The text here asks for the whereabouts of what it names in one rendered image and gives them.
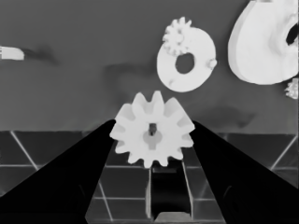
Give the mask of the large white toothed gear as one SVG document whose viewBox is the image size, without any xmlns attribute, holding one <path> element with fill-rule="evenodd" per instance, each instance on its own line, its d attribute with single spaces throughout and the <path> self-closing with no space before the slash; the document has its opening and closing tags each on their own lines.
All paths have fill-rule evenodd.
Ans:
<svg viewBox="0 0 299 224">
<path fill-rule="evenodd" d="M 121 107 L 115 120 L 110 133 L 118 141 L 115 152 L 128 153 L 130 164 L 142 160 L 149 169 L 157 161 L 166 167 L 170 157 L 181 161 L 181 149 L 193 146 L 192 120 L 176 98 L 165 102 L 160 91 L 153 93 L 150 102 L 139 92 Z"/>
</svg>

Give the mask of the small white toothed gear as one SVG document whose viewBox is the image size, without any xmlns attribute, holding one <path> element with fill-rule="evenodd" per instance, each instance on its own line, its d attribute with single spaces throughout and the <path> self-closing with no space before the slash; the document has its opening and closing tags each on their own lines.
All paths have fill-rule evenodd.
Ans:
<svg viewBox="0 0 299 224">
<path fill-rule="evenodd" d="M 188 51 L 191 38 L 192 21 L 185 17 L 174 19 L 165 28 L 163 42 L 166 52 L 172 56 L 180 56 Z"/>
<path fill-rule="evenodd" d="M 285 94 L 294 99 L 298 99 L 299 90 L 298 90 L 299 78 L 293 78 L 291 81 L 288 82 L 287 87 L 285 89 Z"/>
</svg>

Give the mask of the small thin T-shaped piece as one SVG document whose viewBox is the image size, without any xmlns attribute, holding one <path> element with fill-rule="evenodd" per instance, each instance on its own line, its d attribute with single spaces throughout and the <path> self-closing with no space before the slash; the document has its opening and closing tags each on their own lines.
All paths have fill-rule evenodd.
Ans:
<svg viewBox="0 0 299 224">
<path fill-rule="evenodd" d="M 24 59 L 24 53 L 18 48 L 0 46 L 0 59 L 22 61 Z"/>
</svg>

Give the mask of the large thick white disc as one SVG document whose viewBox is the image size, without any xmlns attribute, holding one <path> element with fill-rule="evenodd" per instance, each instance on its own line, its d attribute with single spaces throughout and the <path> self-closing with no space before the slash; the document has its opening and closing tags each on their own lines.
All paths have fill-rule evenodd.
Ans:
<svg viewBox="0 0 299 224">
<path fill-rule="evenodd" d="M 298 43 L 287 42 L 298 22 L 298 0 L 249 0 L 228 41 L 228 62 L 240 79 L 273 85 L 298 73 Z"/>
</svg>

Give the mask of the white round carrier with pins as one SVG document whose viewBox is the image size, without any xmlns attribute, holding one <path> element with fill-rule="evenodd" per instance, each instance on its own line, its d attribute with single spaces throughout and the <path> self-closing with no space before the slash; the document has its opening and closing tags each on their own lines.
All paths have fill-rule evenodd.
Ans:
<svg viewBox="0 0 299 224">
<path fill-rule="evenodd" d="M 171 91 L 188 92 L 199 88 L 212 74 L 217 65 L 216 47 L 209 34 L 201 29 L 192 28 L 188 51 L 193 56 L 194 66 L 183 75 L 176 67 L 179 56 L 168 54 L 164 44 L 157 55 L 157 73 L 162 83 Z"/>
</svg>

